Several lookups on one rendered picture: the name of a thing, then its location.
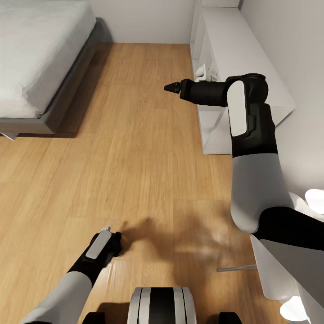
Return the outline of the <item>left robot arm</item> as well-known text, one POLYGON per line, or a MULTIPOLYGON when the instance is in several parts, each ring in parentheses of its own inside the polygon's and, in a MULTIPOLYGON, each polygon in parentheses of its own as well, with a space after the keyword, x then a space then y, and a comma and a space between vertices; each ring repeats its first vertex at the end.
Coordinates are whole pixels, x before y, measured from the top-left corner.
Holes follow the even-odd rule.
POLYGON ((121 241, 109 225, 95 234, 88 248, 55 288, 19 324, 77 324, 103 266, 110 263, 121 241))

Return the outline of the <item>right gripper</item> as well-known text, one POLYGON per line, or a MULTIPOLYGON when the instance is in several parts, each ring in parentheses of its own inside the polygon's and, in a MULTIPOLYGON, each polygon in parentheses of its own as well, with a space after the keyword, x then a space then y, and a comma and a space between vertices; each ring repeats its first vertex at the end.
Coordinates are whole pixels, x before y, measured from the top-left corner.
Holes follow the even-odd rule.
POLYGON ((209 90, 216 81, 195 82, 190 79, 181 80, 165 86, 165 90, 180 93, 180 98, 197 105, 210 105, 208 101, 209 90))

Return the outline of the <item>digital camera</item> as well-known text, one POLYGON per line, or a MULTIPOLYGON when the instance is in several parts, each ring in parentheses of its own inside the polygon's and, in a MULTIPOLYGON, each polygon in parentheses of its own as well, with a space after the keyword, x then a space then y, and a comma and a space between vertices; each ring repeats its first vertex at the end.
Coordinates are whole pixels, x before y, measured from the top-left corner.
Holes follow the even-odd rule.
POLYGON ((122 245, 122 244, 119 244, 118 247, 117 247, 116 252, 114 253, 114 256, 113 256, 113 257, 118 257, 118 256, 120 256, 122 250, 123 250, 123 245, 122 245))

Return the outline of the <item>robot trunk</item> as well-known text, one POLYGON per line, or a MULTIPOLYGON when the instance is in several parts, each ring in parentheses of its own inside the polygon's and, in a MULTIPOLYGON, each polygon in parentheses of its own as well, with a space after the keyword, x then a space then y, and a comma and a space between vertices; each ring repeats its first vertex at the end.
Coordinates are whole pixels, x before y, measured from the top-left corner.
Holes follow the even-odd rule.
POLYGON ((127 324, 197 324, 189 287, 136 287, 127 324))

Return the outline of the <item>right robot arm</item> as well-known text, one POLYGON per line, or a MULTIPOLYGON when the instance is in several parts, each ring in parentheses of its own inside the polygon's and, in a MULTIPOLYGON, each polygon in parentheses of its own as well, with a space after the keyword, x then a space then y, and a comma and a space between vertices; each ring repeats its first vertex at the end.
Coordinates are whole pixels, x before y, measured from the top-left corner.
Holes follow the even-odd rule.
POLYGON ((266 76, 248 73, 218 82, 204 64, 197 79, 165 86, 197 105, 228 106, 232 142, 230 214, 324 308, 324 222, 294 208, 281 170, 266 76))

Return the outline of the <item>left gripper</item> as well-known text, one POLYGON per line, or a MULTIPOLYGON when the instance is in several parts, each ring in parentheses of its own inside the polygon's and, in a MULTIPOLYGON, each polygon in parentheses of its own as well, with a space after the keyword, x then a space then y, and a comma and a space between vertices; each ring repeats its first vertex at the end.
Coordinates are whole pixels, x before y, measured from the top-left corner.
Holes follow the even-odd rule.
POLYGON ((119 243, 121 241, 121 238, 122 238, 122 236, 121 236, 122 234, 120 232, 112 233, 112 235, 114 237, 115 247, 114 247, 113 252, 111 252, 111 253, 108 254, 108 258, 106 260, 106 263, 110 263, 111 262, 111 260, 112 260, 112 258, 114 256, 114 253, 116 252, 117 247, 118 247, 118 245, 119 245, 119 243))

